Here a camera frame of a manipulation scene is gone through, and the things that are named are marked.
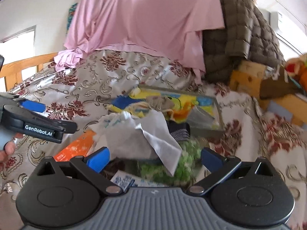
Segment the person's left hand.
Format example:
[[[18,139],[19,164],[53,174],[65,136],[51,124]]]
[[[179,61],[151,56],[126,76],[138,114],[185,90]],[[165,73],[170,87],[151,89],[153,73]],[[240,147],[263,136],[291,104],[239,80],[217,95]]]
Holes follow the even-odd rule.
[[[9,142],[6,143],[4,150],[0,152],[1,165],[4,164],[8,160],[10,155],[14,154],[15,149],[16,149],[14,140],[21,139],[21,138],[23,138],[23,134],[16,133],[15,136]]]

